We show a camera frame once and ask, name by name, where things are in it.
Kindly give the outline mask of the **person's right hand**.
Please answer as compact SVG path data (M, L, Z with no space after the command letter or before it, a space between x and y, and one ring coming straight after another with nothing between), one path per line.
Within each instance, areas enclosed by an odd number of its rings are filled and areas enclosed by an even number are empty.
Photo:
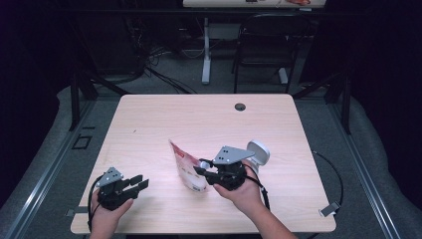
M257 176L248 160L242 163L247 172L247 178L237 189L229 191L219 184L214 184L214 189L224 198L230 200L235 207L250 219L257 218L268 211L262 201L260 187L257 184Z

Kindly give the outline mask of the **black folding chair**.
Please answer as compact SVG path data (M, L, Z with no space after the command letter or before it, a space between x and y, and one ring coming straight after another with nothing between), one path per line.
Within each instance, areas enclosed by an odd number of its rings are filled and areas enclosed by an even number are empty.
M297 15L276 13L256 14L248 17L239 27L236 52L232 65L234 92L238 90L239 69L273 68L288 69L285 92L291 85L296 69L297 56L310 21Z

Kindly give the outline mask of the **white desk leg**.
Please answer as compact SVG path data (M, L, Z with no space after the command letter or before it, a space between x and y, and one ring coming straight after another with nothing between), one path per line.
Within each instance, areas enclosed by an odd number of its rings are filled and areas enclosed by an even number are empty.
M211 71L211 57L210 57L210 38L209 38L209 22L208 19L204 19L204 60L202 69L202 84L208 85L210 83L210 71Z

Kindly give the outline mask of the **person's left hand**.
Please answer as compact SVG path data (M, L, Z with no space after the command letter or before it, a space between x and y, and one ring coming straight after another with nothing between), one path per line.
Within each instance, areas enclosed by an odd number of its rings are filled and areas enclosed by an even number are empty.
M115 232L119 219L129 210L133 204L133 199L129 198L118 209L108 210L103 208L98 202L99 192L96 190L92 195L92 230Z

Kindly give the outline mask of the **black metal stand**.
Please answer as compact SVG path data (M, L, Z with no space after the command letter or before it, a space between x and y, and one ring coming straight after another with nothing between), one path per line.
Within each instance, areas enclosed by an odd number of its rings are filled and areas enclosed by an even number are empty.
M88 101L95 101L98 98L99 93L95 89L94 83L100 84L120 96L128 95L128 91L109 82L99 74L93 71L83 70L82 68L76 68L71 77L70 84L72 108L70 131L73 131L81 120L80 94L83 94Z
M328 90L324 95L327 104L335 104L339 97L341 99L340 124L347 134L350 134L349 115L351 103L351 79L353 68L346 67L343 70L333 73L327 78L312 83L309 87L298 93L293 94L295 100L301 99L308 94L315 92L322 86L328 86Z

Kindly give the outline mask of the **white-topped desk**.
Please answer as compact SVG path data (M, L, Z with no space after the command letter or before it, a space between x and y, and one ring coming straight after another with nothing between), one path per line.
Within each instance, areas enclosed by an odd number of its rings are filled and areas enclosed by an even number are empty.
M324 8L326 0L182 0L190 8Z

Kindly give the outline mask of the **grey tape strip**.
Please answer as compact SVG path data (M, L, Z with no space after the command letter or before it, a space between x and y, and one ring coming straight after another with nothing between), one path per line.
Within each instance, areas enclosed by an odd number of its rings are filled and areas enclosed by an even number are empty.
M66 217L74 217L76 214L87 213L87 212L88 212L87 206L77 206L75 208L68 209L65 213L65 216Z

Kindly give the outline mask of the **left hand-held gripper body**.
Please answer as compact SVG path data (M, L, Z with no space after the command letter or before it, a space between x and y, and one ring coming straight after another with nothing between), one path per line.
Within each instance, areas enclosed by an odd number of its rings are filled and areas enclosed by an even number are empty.
M99 204L108 210L115 210L122 206L128 198L135 198L132 189L135 185L131 179L124 179L123 174L116 168L110 167L97 182Z

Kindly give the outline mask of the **grey flip-lid seasoning jar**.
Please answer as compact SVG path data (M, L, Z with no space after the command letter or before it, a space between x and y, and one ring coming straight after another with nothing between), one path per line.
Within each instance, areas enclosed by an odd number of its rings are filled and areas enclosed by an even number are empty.
M270 151L259 141L251 140L247 144L247 150L254 155L247 158L255 173L259 173L259 167L264 166L270 159Z

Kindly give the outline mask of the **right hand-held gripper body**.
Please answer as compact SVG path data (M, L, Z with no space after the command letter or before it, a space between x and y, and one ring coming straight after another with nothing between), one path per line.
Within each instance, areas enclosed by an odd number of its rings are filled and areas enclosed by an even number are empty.
M251 150L223 146L210 161L210 166L216 167L217 170L215 172L205 171L207 182L210 185L219 184L229 191L239 188L247 176L243 160L254 154L255 152Z

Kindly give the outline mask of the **white spout pouch red print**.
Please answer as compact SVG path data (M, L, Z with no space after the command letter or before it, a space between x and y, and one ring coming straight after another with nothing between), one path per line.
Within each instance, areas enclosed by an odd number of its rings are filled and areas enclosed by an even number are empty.
M203 192L207 187L207 182L194 169L195 166L199 165L199 159L182 150L172 140L169 144L173 150L178 175L183 184L192 191Z

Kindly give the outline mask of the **aluminium floor rail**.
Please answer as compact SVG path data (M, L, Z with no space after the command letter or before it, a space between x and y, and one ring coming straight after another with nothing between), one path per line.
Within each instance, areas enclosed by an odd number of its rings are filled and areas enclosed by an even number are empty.
M97 104L86 102L76 128L68 130L68 106L0 209L0 239L85 239L71 231L95 164L104 125Z
M378 221L378 224L386 239L402 239L399 230L394 224L390 213L388 212L384 200L382 199L379 191L377 190L374 181L363 161L363 157L360 154L354 138L351 133L347 133L342 126L340 120L340 111L336 105L328 104L327 108L333 118L337 130L340 132L343 140L345 141L348 151L352 157L352 164L354 166L355 173L359 179L360 185L362 186L366 198L372 208L372 211Z

